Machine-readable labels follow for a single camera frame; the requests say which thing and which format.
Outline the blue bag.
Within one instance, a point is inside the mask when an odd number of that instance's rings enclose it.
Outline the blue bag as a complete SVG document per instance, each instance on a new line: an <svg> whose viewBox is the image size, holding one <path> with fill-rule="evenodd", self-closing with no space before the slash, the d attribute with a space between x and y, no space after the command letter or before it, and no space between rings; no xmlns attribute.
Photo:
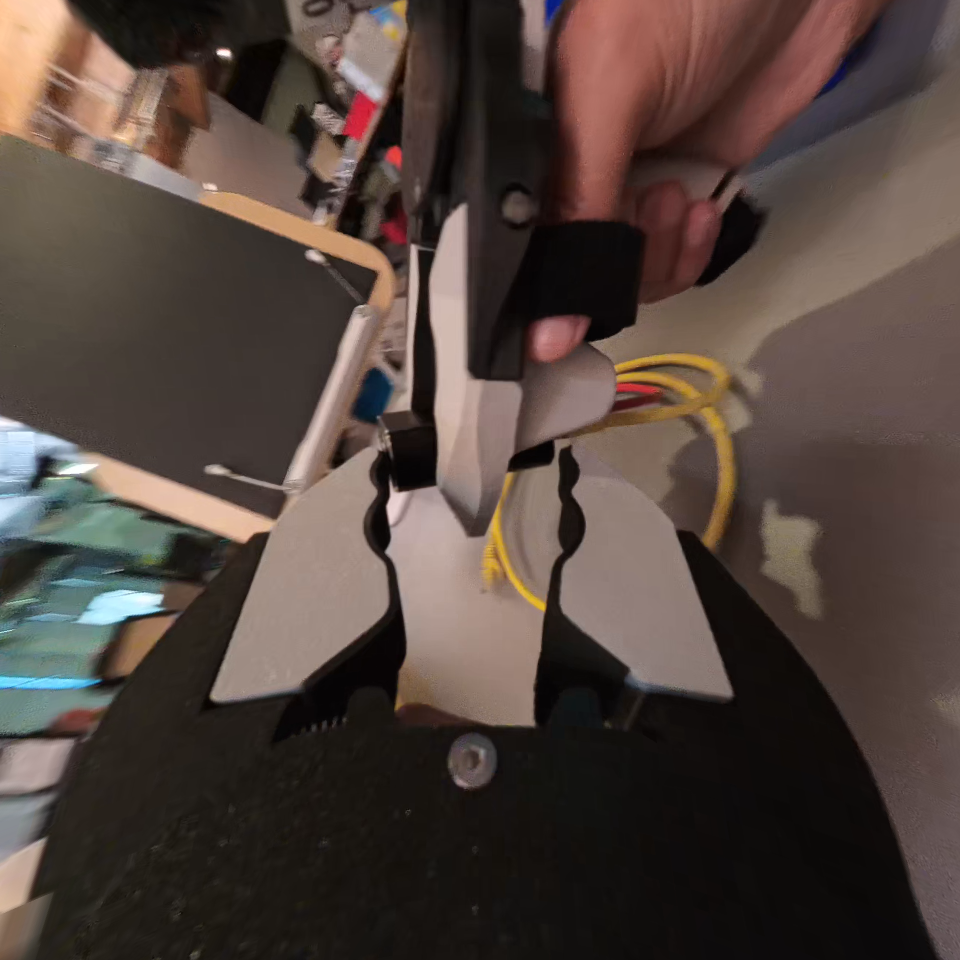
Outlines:
<svg viewBox="0 0 960 960"><path fill-rule="evenodd" d="M357 422L376 425L387 411L394 393L393 378L379 366L370 368L361 382L351 416Z"/></svg>

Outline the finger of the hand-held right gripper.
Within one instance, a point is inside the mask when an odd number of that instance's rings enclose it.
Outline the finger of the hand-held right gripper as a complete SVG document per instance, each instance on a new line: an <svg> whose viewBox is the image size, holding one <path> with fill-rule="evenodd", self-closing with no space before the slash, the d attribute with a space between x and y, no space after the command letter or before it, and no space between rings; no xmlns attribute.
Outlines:
<svg viewBox="0 0 960 960"><path fill-rule="evenodd" d="M469 208L445 219L433 249L411 246L409 399L433 417L437 462L429 478L471 538L487 534L517 451L522 379L468 369Z"/></svg>
<svg viewBox="0 0 960 960"><path fill-rule="evenodd" d="M521 381L517 452L568 437L613 410L617 372L611 359L589 343L568 356L529 366Z"/></svg>

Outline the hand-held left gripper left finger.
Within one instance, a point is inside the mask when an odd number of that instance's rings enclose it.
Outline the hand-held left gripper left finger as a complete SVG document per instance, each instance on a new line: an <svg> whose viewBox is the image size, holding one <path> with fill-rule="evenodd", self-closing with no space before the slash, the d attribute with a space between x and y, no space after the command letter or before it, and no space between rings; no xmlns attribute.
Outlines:
<svg viewBox="0 0 960 960"><path fill-rule="evenodd" d="M355 690L394 700L406 655L387 555L390 459L369 448L312 486L265 541L222 665L216 704L305 692L342 710Z"/></svg>

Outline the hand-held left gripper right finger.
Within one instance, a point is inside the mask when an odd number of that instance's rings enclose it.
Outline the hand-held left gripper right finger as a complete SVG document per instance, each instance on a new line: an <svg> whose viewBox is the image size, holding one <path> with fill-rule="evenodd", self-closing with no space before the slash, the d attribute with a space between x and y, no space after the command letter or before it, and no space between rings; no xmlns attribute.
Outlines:
<svg viewBox="0 0 960 960"><path fill-rule="evenodd" d="M558 456L558 546L534 722L586 692L604 722L628 694L726 704L735 691L672 521L582 443Z"/></svg>

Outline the black wood-framed board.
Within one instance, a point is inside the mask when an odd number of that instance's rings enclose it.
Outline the black wood-framed board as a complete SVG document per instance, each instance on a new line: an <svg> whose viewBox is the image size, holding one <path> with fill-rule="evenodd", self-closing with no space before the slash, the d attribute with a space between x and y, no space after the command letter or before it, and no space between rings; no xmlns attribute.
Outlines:
<svg viewBox="0 0 960 960"><path fill-rule="evenodd" d="M394 287L375 247L264 203L2 137L2 415L151 510L269 530L354 308L382 330Z"/></svg>

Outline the person's right hand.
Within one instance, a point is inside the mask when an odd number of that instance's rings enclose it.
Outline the person's right hand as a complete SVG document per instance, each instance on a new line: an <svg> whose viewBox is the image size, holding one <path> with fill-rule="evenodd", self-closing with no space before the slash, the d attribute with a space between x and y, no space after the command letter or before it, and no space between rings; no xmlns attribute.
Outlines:
<svg viewBox="0 0 960 960"><path fill-rule="evenodd" d="M640 305L695 285L721 214L678 181L628 187L635 158L753 162L818 96L882 1L580 1L558 16L548 71L548 217L645 236Z"/></svg>

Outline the black ethernet splitter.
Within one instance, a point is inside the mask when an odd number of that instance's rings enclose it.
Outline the black ethernet splitter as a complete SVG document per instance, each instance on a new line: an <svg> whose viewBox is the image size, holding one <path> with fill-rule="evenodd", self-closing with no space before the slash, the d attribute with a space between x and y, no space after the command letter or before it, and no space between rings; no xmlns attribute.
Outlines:
<svg viewBox="0 0 960 960"><path fill-rule="evenodd" d="M392 491L437 488L456 512L491 513L511 471L546 466L554 457L556 440L519 453L518 421L514 410L467 410L445 423L410 410L384 414L371 486L382 501Z"/></svg>

